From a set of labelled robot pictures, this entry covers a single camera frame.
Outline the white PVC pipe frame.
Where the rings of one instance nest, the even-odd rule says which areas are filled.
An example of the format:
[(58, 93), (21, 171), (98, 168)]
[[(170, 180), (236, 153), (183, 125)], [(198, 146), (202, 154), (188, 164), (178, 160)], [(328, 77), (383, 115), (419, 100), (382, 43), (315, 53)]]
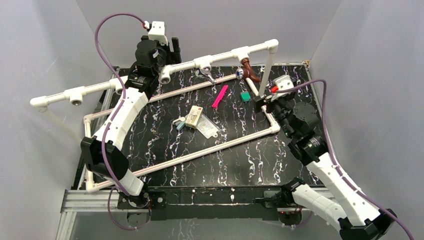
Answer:
[[(250, 53), (255, 53), (255, 52), (260, 52), (260, 51), (268, 51), (268, 58), (267, 58), (267, 63), (265, 65), (265, 70), (264, 70), (264, 74), (263, 77), (261, 79), (261, 86), (259, 89), (257, 89), (254, 85), (253, 82), (247, 78), (247, 82), (249, 84), (249, 87), (251, 88), (251, 90), (253, 91), (253, 93), (256, 96), (264, 96), (265, 93), (265, 87), (267, 84), (267, 80), (271, 71), (271, 67), (272, 67), (272, 61), (274, 59), (274, 54), (277, 52), (278, 49), (278, 41), (276, 39), (271, 39), (268, 40), (264, 43), (260, 43), (260, 44), (256, 44), (253, 46), (243, 46), (243, 47), (239, 47), (236, 49), (233, 49), (231, 51), (228, 52), (223, 52), (223, 53), (219, 53), (219, 54), (215, 54), (215, 55), (206, 55), (206, 56), (202, 56), (199, 58), (194, 59), (193, 61), (187, 61), (187, 62), (183, 62), (183, 63), (179, 63), (179, 64), (173, 64), (173, 65), (167, 65), (164, 68), (164, 71), (160, 74), (159, 79), (163, 80), (165, 78), (170, 77), (171, 74), (175, 73), (176, 71), (182, 71), (182, 70), (187, 70), (190, 68), (195, 68), (195, 67), (206, 67), (209, 66), (211, 63), (214, 62), (221, 62), (223, 60), (228, 60), (228, 59), (238, 59), (238, 60), (242, 60), (243, 58), (248, 58)], [(78, 102), (78, 103), (82, 103), (83, 101), (83, 97), (88, 95), (88, 94), (92, 94), (95, 92), (99, 92), (101, 90), (107, 90), (107, 89), (112, 89), (114, 87), (118, 87), (120, 90), (122, 90), (122, 94), (124, 94), (126, 91), (125, 89), (123, 89), (123, 85), (125, 84), (125, 82), (121, 79), (121, 77), (117, 77), (117, 78), (113, 78), (111, 80), (109, 80), (108, 82), (102, 82), (102, 83), (98, 83), (95, 85), (90, 85), (90, 86), (80, 86), (80, 87), (76, 87), (76, 88), (72, 88), (72, 89), (67, 89), (64, 92), (61, 93), (57, 93), (54, 95), (50, 95), (50, 96), (40, 96), (40, 97), (35, 97), (32, 98), (30, 100), (30, 105), (32, 107), (34, 107), (35, 109), (37, 109), (40, 113), (48, 113), (48, 106), (50, 104), (53, 103), (57, 103), (57, 102), (61, 102), (64, 100), (69, 100), (71, 103), (73, 102)], [(187, 93), (187, 92), (191, 92), (194, 90), (199, 90), (205, 87), (209, 87), (211, 86), (212, 83), (210, 82), (203, 82), (203, 83), (199, 83), (196, 85), (192, 85), (190, 87), (184, 88), (184, 89), (180, 89), (180, 90), (175, 90), (172, 92), (168, 92), (165, 94), (161, 94), (158, 96), (155, 96), (153, 98), (151, 98), (147, 104), (159, 101), (159, 100), (164, 100), (182, 93)], [(106, 111), (102, 111), (100, 113), (95, 114), (96, 117), (101, 117), (101, 116), (108, 116), (112, 113), (112, 111), (114, 110), (106, 110)], [(162, 162), (160, 164), (157, 165), (153, 165), (150, 167), (147, 167), (145, 169), (141, 169), (138, 171), (133, 172), (135, 174), (136, 177), (140, 177), (140, 176), (144, 176), (171, 166), (175, 166), (187, 161), (191, 161), (194, 160), (196, 158), (199, 157), (203, 157), (205, 155), (214, 153), (214, 152), (218, 152), (220, 150), (226, 149), (226, 148), (230, 148), (239, 144), (243, 144), (246, 143), (250, 140), (254, 140), (256, 138), (260, 138), (260, 137), (264, 137), (266, 135), (269, 134), (275, 134), (277, 133), (281, 127), (280, 125), (277, 123), (277, 121), (275, 120), (275, 118), (273, 116), (271, 116), (269, 113), (266, 114), (266, 117), (270, 123), (270, 127), (268, 129), (265, 130), (261, 130), (259, 132), (256, 133), (252, 133), (240, 138), (237, 138), (235, 140), (231, 140), (225, 143), (221, 143), (194, 153), (190, 153), (188, 155), (184, 155), (172, 160), (168, 160), (165, 162)], [(51, 114), (50, 118), (54, 121), (56, 121), (56, 123), (58, 125), (60, 125), (64, 130), (68, 131), (69, 135), (71, 135), (73, 138), (76, 139), (77, 142), (81, 143), (83, 138), (80, 138), (78, 136), (75, 135), (75, 132), (72, 131), (71, 129), (69, 129), (66, 125), (64, 125), (63, 122), (61, 122), (60, 120), (57, 119), (57, 116), (55, 114)], [(109, 187), (115, 185), (113, 184), (111, 181), (109, 181), (108, 179), (106, 179), (104, 182), (101, 183), (96, 183), (93, 186), (87, 186), (86, 190), (88, 193), (94, 193), (96, 191), (99, 191), (103, 188)]]

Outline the brown water faucet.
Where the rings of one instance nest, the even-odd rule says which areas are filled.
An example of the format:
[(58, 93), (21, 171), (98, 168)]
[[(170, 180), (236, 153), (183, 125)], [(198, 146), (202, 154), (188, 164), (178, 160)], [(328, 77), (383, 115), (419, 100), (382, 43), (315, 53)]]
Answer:
[(261, 82), (261, 78), (256, 76), (256, 73), (250, 64), (250, 59), (248, 57), (243, 58), (240, 63), (242, 66), (239, 67), (235, 72), (235, 76), (238, 80), (250, 79), (255, 83)]

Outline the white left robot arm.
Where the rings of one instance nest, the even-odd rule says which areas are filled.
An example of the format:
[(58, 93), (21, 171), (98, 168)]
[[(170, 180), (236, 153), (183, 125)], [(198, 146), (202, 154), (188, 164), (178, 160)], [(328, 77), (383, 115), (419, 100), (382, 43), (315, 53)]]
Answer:
[(121, 152), (123, 141), (139, 112), (159, 86), (161, 70), (166, 65), (181, 63), (179, 39), (171, 39), (172, 47), (143, 36), (137, 44), (135, 62), (122, 85), (125, 93), (103, 126), (80, 143), (88, 170), (116, 185), (120, 196), (134, 208), (144, 208), (149, 194), (144, 182), (130, 170), (129, 160)]

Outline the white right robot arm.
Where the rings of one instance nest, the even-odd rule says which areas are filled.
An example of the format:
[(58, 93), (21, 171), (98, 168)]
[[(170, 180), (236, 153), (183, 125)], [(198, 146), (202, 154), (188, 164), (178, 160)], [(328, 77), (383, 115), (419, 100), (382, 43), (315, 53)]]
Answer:
[(320, 122), (316, 108), (306, 102), (295, 103), (288, 93), (279, 97), (276, 87), (273, 93), (256, 100), (274, 115), (291, 140), (291, 153), (325, 185), (334, 199), (313, 190), (302, 179), (295, 177), (281, 186), (273, 195), (265, 191), (262, 198), (253, 200), (265, 208), (308, 208), (334, 227), (343, 240), (378, 240), (395, 221), (390, 208), (373, 204), (350, 179), (343, 168), (331, 158), (326, 140), (314, 129)]

